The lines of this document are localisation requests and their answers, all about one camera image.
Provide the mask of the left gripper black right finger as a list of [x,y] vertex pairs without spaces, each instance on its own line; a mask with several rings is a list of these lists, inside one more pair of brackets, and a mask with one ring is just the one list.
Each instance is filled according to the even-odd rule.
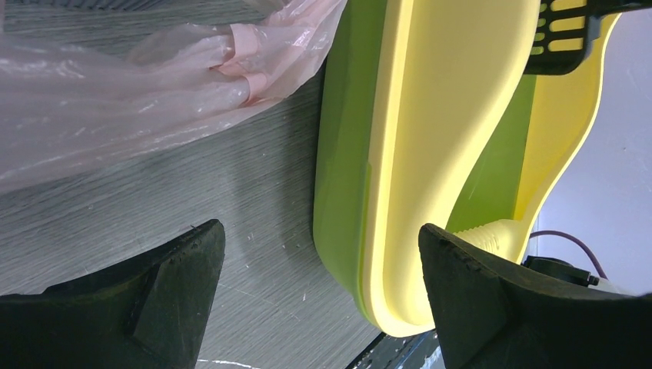
[[418,247],[448,368],[649,368],[651,297],[572,284],[433,224]]

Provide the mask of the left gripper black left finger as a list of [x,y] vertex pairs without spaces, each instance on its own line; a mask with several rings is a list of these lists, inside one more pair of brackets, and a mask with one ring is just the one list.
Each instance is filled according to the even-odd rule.
[[225,259],[211,219],[40,294],[1,298],[3,368],[193,368]]

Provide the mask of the yellow litter box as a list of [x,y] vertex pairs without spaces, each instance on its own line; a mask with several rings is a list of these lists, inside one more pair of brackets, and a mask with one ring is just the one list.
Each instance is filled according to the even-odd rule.
[[361,315],[394,337],[434,320],[427,223],[514,263],[597,116],[618,15],[565,75],[530,75],[550,10],[578,1],[349,1],[328,55],[313,237]]

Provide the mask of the black litter scoop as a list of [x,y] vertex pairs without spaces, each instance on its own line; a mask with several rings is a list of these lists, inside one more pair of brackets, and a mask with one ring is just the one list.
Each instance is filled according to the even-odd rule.
[[606,16],[650,7],[650,0],[541,1],[524,74],[572,72],[591,53]]

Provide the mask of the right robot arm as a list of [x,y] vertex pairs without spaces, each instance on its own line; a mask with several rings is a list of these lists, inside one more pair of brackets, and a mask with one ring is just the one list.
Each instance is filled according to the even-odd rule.
[[616,285],[614,282],[598,277],[584,269],[576,268],[572,264],[560,259],[529,255],[521,265],[549,277],[582,287],[634,296],[633,292]]

